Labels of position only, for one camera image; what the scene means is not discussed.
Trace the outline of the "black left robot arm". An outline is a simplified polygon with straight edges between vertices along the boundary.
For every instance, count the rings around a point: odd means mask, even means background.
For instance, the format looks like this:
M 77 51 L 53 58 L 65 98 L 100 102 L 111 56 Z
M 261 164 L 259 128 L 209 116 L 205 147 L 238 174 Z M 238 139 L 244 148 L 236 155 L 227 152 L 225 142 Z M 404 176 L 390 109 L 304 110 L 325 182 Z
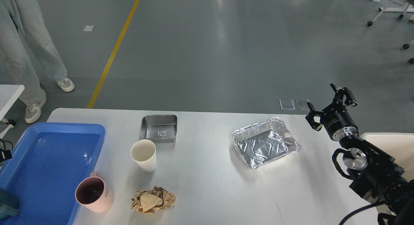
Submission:
M 0 166 L 3 166 L 7 160 L 12 159 L 12 150 L 14 145 L 11 141 L 0 139 Z

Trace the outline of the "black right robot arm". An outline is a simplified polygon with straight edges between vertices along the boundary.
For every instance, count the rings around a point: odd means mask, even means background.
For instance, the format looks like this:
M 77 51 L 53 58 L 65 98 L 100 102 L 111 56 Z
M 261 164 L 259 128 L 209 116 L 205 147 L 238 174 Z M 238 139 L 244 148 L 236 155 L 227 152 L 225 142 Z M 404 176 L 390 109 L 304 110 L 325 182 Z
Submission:
M 317 111 L 307 102 L 309 114 L 305 118 L 312 129 L 325 128 L 329 138 L 340 143 L 332 162 L 342 177 L 352 181 L 350 189 L 370 203 L 346 215 L 340 225 L 364 210 L 381 205 L 386 205 L 392 214 L 379 213 L 379 225 L 412 225 L 413 180 L 407 181 L 402 176 L 405 170 L 395 163 L 394 157 L 359 137 L 358 127 L 348 113 L 349 107 L 358 104 L 352 91 L 330 86 L 335 92 L 332 103 Z

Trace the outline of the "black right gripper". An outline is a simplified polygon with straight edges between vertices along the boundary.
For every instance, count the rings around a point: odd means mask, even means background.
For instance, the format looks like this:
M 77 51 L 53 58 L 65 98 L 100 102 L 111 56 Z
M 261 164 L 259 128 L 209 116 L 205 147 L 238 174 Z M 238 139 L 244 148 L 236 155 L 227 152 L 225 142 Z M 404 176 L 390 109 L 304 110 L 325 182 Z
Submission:
M 348 109 L 356 107 L 358 102 L 350 89 L 335 84 L 330 86 L 335 92 L 332 103 L 317 111 L 311 102 L 307 102 L 310 111 L 305 119 L 313 130 L 320 131 L 324 126 L 331 140 L 340 141 L 345 136 L 358 133 L 356 123 L 348 113 Z M 315 117 L 320 118 L 320 122 L 315 121 Z

